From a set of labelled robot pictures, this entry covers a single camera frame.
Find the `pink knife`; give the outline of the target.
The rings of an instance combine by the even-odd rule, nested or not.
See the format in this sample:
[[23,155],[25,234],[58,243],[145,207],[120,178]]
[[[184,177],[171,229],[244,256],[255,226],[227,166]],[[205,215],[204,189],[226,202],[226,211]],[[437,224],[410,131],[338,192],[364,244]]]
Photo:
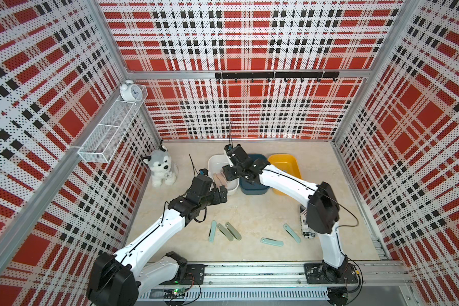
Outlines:
[[213,174],[213,180],[216,183],[217,187],[227,186],[227,181],[226,177],[222,173],[214,173]]

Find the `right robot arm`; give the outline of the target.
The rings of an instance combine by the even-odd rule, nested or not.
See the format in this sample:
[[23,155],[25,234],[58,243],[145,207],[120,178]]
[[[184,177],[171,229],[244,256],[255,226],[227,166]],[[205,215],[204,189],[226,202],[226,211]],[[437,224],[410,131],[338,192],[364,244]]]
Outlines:
[[274,188],[292,197],[306,208],[307,225],[316,232],[322,248],[323,265],[336,274],[343,274],[348,257],[339,238],[340,207],[333,189],[326,182],[304,181],[275,167],[268,161],[252,159],[241,145],[224,147],[229,165],[223,167],[227,181],[243,178]]

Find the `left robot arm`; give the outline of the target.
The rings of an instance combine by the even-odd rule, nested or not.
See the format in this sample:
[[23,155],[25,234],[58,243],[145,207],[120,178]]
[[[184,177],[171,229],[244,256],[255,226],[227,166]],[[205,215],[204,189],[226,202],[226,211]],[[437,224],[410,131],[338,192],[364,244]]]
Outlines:
[[165,282],[182,284],[188,276],[187,260],[176,252],[155,263],[149,260],[176,233],[211,205],[228,200],[228,190],[218,186],[206,169],[193,177],[188,190],[165,203],[161,217],[138,238],[114,254],[102,252],[95,260],[86,296],[91,305],[134,305],[138,297]]

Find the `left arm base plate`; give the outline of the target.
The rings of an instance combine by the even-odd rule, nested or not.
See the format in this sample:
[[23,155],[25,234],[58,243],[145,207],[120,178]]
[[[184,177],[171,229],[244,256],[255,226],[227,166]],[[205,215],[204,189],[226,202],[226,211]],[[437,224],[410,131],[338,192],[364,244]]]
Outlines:
[[191,285],[193,281],[202,284],[205,277],[204,264],[188,264],[180,268],[172,280],[165,282],[165,284],[173,285]]

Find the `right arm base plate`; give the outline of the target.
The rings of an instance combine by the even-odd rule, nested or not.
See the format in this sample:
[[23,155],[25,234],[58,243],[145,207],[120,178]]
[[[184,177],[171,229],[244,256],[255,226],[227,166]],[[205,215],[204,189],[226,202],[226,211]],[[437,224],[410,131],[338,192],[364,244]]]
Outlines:
[[358,274],[355,266],[348,263],[346,266],[335,269],[325,263],[307,263],[304,274],[308,284],[358,284]]

